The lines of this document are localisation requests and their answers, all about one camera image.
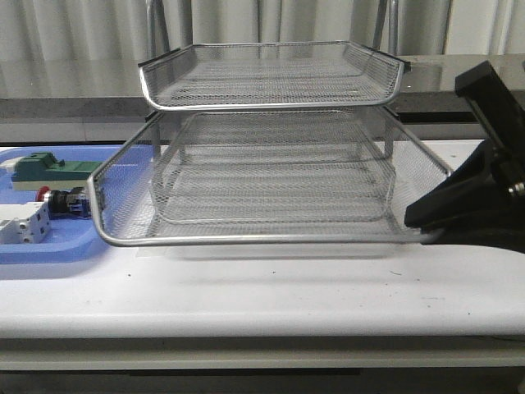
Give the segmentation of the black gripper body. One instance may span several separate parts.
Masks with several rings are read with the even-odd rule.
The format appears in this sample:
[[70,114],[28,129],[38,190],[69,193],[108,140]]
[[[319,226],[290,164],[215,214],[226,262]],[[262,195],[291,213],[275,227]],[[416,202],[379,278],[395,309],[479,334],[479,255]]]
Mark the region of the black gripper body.
[[488,166],[468,199],[470,211],[455,226],[474,245],[524,250],[524,109],[490,62],[456,77],[455,93],[465,99],[487,133]]

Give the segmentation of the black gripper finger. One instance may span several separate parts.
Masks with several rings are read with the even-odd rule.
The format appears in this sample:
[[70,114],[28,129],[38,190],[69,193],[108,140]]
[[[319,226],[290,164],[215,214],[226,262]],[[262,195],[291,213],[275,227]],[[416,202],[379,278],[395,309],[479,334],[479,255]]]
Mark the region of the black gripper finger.
[[433,243],[488,243],[483,215],[496,195],[494,157],[494,145],[481,142],[446,180],[407,206],[404,225],[431,233]]

